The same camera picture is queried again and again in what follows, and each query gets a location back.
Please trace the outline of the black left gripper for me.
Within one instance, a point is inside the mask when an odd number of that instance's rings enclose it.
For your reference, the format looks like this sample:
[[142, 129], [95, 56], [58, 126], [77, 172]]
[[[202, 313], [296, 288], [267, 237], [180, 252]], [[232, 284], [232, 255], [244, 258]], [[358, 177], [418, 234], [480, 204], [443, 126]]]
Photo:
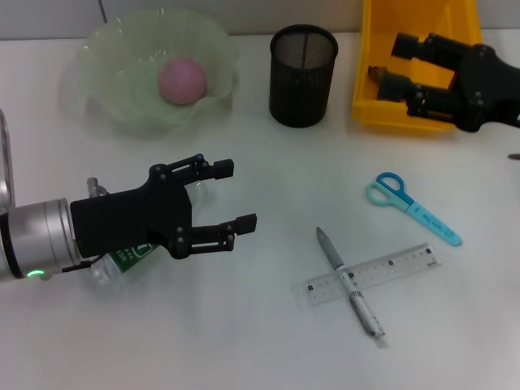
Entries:
[[175, 259], [233, 251], [237, 236], [256, 230], [257, 215], [192, 227], [192, 204], [185, 188], [193, 180], [221, 180], [233, 173], [231, 159], [211, 164], [196, 154], [151, 167], [139, 188], [72, 202], [80, 255], [89, 258], [143, 244], [161, 245]]

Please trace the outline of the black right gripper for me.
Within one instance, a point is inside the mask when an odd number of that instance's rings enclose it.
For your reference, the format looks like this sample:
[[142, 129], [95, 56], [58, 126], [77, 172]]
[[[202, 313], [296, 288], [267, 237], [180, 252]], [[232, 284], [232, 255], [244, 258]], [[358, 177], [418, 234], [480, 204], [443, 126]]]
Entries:
[[504, 62], [488, 45], [468, 45], [430, 33], [424, 41], [398, 33], [392, 56], [420, 59], [455, 71], [453, 91], [414, 83], [385, 72], [378, 100], [404, 102], [407, 115], [454, 122], [466, 132], [477, 132], [491, 122], [519, 126], [519, 69]]

